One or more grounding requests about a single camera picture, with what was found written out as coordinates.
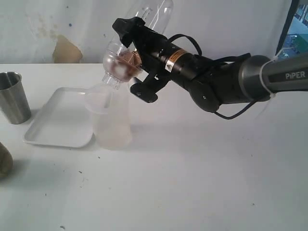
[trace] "white table surface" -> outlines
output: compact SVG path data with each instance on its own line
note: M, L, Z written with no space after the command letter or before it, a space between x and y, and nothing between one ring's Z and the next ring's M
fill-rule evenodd
M35 114L59 87L90 87L99 64L14 64ZM14 158L0 181L1 231L306 231L308 93L281 93L224 121L169 83L158 101L131 96L134 140L122 151L22 142L31 120L0 115ZM243 105L227 105L232 114Z

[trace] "warning label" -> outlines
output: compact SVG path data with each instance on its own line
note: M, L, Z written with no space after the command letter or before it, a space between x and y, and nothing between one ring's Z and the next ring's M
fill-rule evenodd
M184 54L188 53L187 51L181 49L181 50L178 50L176 52L174 52L168 59L167 63L166 63L166 66L165 66L165 69L168 71L168 72L171 72L172 69L173 69L173 66L175 64L175 62Z

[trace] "stainless steel cup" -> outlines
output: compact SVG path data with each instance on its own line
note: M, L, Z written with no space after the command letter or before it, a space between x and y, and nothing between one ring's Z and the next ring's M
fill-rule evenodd
M19 73L0 73L0 109L12 124L21 124L31 117Z

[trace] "white tray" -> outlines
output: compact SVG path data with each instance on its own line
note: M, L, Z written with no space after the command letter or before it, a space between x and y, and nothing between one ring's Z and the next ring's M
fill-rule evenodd
M90 115L84 105L84 88L59 88L38 112L24 142L37 145L80 148L93 135Z

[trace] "white wall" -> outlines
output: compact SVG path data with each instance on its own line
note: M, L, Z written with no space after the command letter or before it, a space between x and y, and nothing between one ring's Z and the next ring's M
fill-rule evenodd
M272 56L291 1L174 0L165 34L193 36L210 58L245 52ZM58 34L80 48L82 62L98 63L114 34L113 21L132 2L0 0L0 63L50 63ZM193 51L184 39L177 43Z

